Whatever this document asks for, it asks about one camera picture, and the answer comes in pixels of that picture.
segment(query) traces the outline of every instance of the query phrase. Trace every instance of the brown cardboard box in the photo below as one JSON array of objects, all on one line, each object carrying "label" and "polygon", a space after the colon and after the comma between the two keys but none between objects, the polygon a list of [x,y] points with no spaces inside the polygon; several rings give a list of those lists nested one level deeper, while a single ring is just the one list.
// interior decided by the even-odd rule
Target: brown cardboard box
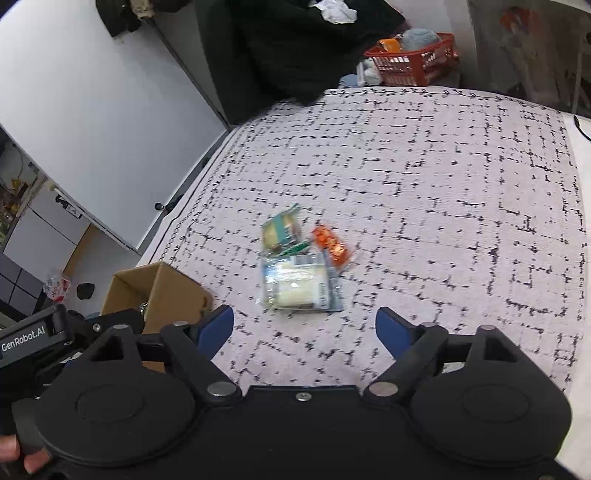
[{"label": "brown cardboard box", "polygon": [[117,272],[100,314],[139,310],[146,301],[144,333],[158,333],[164,325],[177,320],[196,323],[213,304],[211,294],[201,285],[159,262]]}]

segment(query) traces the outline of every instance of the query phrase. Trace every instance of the metal screw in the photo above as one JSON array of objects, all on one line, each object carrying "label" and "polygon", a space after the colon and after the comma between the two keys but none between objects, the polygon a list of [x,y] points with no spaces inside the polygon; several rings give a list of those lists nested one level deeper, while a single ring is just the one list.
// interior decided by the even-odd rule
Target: metal screw
[{"label": "metal screw", "polygon": [[312,395],[309,394],[308,392],[299,392],[299,393],[295,394],[295,398],[297,401],[308,401],[308,400],[312,400]]},{"label": "metal screw", "polygon": [[207,391],[214,397],[227,397],[236,391],[236,385],[230,382],[214,382],[208,386]]},{"label": "metal screw", "polygon": [[376,382],[369,386],[369,391],[376,397],[391,397],[398,393],[398,386],[390,382]]}]

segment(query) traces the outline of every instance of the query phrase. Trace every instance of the orange snack bag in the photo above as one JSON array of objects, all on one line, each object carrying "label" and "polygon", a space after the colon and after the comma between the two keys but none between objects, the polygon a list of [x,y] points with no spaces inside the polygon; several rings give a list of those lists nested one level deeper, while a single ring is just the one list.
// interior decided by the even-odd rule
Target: orange snack bag
[{"label": "orange snack bag", "polygon": [[342,270],[351,258],[351,252],[326,225],[319,225],[312,230],[314,241],[321,249],[329,251],[333,265]]}]

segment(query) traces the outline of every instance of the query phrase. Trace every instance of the snack package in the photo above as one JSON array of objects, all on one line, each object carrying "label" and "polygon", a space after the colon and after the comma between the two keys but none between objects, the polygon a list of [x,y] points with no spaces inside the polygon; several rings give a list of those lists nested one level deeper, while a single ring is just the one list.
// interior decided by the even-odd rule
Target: snack package
[{"label": "snack package", "polygon": [[71,282],[61,271],[53,271],[45,284],[43,285],[43,292],[47,298],[61,303],[66,298],[68,290],[70,290]]},{"label": "snack package", "polygon": [[262,226],[262,246],[267,253],[278,254],[301,241],[300,225],[297,222],[297,212],[300,206],[295,204]]},{"label": "snack package", "polygon": [[270,308],[343,310],[338,272],[325,253],[264,258],[263,279]]},{"label": "snack package", "polygon": [[330,255],[333,265],[340,271],[351,260],[351,250],[326,226],[319,225],[312,230],[314,242]]}]

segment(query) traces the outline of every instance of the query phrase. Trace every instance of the white bedspread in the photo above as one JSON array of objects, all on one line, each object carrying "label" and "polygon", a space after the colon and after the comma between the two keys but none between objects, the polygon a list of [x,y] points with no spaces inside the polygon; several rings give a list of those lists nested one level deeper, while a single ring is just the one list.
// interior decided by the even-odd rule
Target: white bedspread
[{"label": "white bedspread", "polygon": [[[265,311],[260,226],[298,202],[304,232],[360,252],[341,313]],[[215,362],[253,383],[369,383],[392,359],[377,308],[452,332],[502,329],[562,388],[582,340],[586,235],[561,114],[466,90],[331,90],[238,128],[167,217],[164,260],[235,309]]]}]

